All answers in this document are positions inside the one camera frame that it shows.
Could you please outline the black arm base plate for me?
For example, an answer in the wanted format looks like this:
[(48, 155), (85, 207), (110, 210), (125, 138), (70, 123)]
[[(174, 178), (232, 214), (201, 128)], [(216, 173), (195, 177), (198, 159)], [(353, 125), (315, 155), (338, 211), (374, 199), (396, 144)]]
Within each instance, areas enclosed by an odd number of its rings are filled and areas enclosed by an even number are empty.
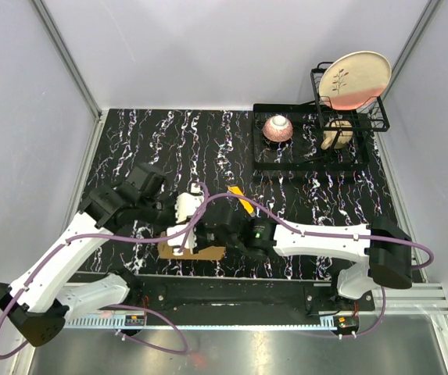
[(158, 311), (183, 305), (283, 305), (309, 314), (375, 310), (373, 294), (356, 301), (335, 294), (326, 282), (127, 275), (128, 302)]

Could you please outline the yellow black utility knife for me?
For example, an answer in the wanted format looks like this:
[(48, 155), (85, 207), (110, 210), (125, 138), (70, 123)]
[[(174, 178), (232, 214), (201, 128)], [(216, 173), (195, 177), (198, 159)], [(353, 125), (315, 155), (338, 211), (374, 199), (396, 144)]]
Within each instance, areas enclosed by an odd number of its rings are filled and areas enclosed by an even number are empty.
[[(244, 193), (241, 190), (240, 187), (236, 186), (236, 185), (231, 185), (228, 186), (228, 191), (234, 195), (239, 195), (241, 197), (244, 197)], [(241, 203), (242, 207), (244, 208), (244, 210), (251, 216), (251, 217), (255, 217), (256, 213), (255, 210), (253, 208), (253, 206), (246, 200), (240, 198), (239, 202)]]

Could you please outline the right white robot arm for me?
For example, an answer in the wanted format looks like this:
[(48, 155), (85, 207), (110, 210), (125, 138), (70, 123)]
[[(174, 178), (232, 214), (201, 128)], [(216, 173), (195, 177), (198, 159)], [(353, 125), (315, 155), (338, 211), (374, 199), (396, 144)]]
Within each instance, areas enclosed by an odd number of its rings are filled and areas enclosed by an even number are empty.
[(195, 249), (211, 246), (258, 260), (308, 255), (350, 261), (328, 290), (331, 305), (341, 310), (371, 289), (412, 286), (410, 236), (384, 216), (370, 224), (323, 227), (211, 208), (195, 227)]

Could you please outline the brown cardboard express box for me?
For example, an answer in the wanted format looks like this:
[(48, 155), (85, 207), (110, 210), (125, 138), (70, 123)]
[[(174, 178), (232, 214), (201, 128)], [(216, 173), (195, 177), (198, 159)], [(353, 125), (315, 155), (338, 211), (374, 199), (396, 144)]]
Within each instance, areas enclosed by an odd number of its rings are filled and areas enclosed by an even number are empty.
[(226, 255), (225, 247), (210, 246), (198, 252), (183, 248), (180, 252), (169, 246), (167, 241), (157, 244), (157, 251), (161, 259), (168, 260), (195, 260), (195, 261), (220, 261)]

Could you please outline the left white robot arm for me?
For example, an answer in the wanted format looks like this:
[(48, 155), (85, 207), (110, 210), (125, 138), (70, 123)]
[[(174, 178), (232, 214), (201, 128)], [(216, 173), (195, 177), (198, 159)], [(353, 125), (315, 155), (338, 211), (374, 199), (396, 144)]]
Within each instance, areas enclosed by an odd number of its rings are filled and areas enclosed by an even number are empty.
[(145, 306), (142, 282), (126, 269), (71, 292), (63, 286), (99, 247), (119, 240), (121, 228), (136, 220), (163, 230), (174, 224), (175, 195), (161, 190), (165, 180), (161, 170), (140, 163), (120, 182), (93, 189), (55, 244), (22, 276), (0, 283), (0, 330), (10, 320), (26, 343), (39, 347), (84, 314), (110, 305)]

